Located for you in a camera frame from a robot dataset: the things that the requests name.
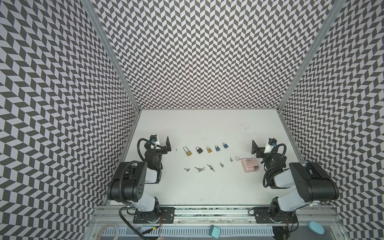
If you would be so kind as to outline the long shackle brass padlock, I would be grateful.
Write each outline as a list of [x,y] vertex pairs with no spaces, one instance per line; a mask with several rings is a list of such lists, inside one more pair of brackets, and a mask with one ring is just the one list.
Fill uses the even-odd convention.
[[185,151],[187,156],[191,156],[192,155],[192,152],[186,146],[183,147],[183,150]]

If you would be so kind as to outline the black padlock with keys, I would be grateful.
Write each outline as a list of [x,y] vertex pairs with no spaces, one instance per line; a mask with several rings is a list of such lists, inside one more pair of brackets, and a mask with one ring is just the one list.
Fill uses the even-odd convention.
[[196,151],[201,154],[203,152],[203,149],[201,149],[200,147],[196,147]]

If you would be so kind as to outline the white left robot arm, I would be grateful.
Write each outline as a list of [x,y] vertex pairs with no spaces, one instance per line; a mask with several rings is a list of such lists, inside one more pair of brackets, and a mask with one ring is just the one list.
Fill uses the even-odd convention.
[[158,198],[145,191],[146,185],[159,184],[162,178],[162,157],[172,151],[169,138],[164,146],[157,135],[140,138],[137,143],[138,161],[122,162],[107,188],[110,201],[135,209],[135,224],[172,224],[175,208],[161,207]]

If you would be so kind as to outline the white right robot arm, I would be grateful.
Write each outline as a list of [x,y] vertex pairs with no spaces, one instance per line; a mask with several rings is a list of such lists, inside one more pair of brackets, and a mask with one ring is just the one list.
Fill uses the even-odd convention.
[[273,198],[269,207],[253,208],[258,224],[297,224],[297,210],[313,202],[335,201],[340,196],[337,184],[318,163],[287,163],[286,152],[286,144],[278,144],[274,138],[264,148],[252,142],[252,154],[264,166],[264,188],[291,190]]

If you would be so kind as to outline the pink pencil sharpener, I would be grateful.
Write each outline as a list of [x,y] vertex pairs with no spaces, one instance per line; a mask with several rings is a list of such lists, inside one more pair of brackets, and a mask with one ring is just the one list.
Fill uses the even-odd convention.
[[236,160],[242,163],[243,170],[245,173],[252,173],[259,170],[259,163],[256,157],[251,157],[251,158],[236,157]]

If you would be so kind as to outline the teal square block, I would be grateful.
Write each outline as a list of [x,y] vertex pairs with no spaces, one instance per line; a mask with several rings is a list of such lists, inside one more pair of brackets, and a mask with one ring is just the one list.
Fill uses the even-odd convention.
[[221,229],[217,226],[211,225],[209,229],[209,236],[218,240],[220,235],[221,235]]

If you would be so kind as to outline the light blue oval object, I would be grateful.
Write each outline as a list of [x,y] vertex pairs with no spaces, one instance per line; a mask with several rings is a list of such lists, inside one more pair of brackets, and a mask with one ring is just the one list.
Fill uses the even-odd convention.
[[323,235],[325,233],[325,229],[322,225],[315,221],[311,221],[308,223],[308,228],[315,234]]

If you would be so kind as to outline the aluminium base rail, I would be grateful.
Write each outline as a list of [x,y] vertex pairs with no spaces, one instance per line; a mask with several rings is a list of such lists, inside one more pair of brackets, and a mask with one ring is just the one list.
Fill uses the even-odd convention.
[[[98,206],[93,211],[93,217],[89,225],[101,224],[123,224],[119,216],[119,209],[122,206]],[[203,225],[257,225],[256,217],[251,213],[252,205],[178,205],[173,206],[174,226],[203,226]],[[336,210],[330,205],[306,206],[296,211],[300,225],[306,225],[310,221],[318,222],[324,226],[341,226],[342,221],[336,213]]]

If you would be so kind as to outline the aluminium left corner post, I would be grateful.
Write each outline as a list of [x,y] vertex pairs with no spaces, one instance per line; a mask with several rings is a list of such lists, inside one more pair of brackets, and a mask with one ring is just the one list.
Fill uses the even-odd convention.
[[134,109],[136,112],[140,113],[141,109],[134,97],[134,94],[129,86],[128,80],[126,78],[126,75],[123,72],[122,67],[120,66],[120,63],[118,61],[118,58],[116,57],[116,54],[114,52],[113,47],[110,44],[109,39],[107,38],[107,35],[105,33],[105,30],[100,22],[99,17],[97,16],[97,13],[95,11],[95,8],[93,6],[93,2],[89,0],[83,0],[81,1],[83,5],[84,11],[87,13],[88,18],[93,25],[93,28],[95,29],[96,34],[98,35],[101,44],[103,45],[112,66],[114,67],[114,70],[125,90],[125,92],[128,95],[128,98],[130,99]]

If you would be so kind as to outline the aluminium corner post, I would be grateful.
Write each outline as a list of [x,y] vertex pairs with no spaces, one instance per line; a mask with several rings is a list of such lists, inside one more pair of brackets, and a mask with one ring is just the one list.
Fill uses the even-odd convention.
[[114,52],[113,47],[110,44],[109,39],[107,38],[107,35],[105,33],[105,30],[100,22],[99,17],[97,16],[97,13],[95,11],[95,8],[93,6],[93,2],[89,0],[83,0],[81,1],[83,5],[84,11],[87,13],[88,18],[93,25],[93,28],[95,29],[96,34],[98,35],[101,44],[103,45],[112,66],[114,67],[114,70],[125,90],[125,92],[128,95],[128,98],[130,99],[134,109],[136,112],[140,113],[141,109],[134,97],[134,94],[129,86],[128,80],[126,78],[126,75],[123,72],[122,67],[120,66],[120,63],[118,61],[118,58],[116,57],[116,54]]
[[317,34],[317,36],[314,39],[314,42],[312,43],[308,53],[303,59],[303,62],[301,63],[297,73],[295,74],[293,80],[291,81],[291,84],[289,85],[286,93],[284,94],[281,102],[279,103],[277,107],[278,113],[280,113],[287,102],[289,101],[290,97],[293,95],[296,87],[300,83],[304,73],[306,72],[307,68],[309,67],[310,63],[312,62],[313,58],[315,57],[318,49],[320,48],[322,42],[326,38],[330,28],[332,27],[333,23],[336,21],[337,16],[342,11],[344,5],[347,1],[345,0],[337,0],[334,2],[333,6],[331,7],[331,10],[329,14],[327,15],[324,23],[320,27],[320,30]]

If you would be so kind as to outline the aluminium right corner post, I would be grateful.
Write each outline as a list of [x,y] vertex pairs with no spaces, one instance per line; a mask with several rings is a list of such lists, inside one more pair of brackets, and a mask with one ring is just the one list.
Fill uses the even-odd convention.
[[312,62],[313,58],[315,57],[318,49],[320,48],[322,42],[326,38],[330,28],[332,27],[333,23],[336,21],[337,16],[342,11],[344,5],[347,1],[345,0],[337,0],[334,2],[333,6],[331,7],[331,10],[329,14],[327,15],[324,23],[320,27],[320,30],[317,34],[317,36],[314,39],[314,42],[312,43],[308,53],[303,59],[303,62],[301,63],[297,73],[295,74],[293,80],[291,81],[291,84],[289,85],[286,93],[284,94],[281,102],[279,103],[277,107],[278,113],[280,113],[287,102],[289,101],[290,97],[293,95],[296,87],[300,83],[304,73],[306,72],[307,68],[309,67],[310,63]]

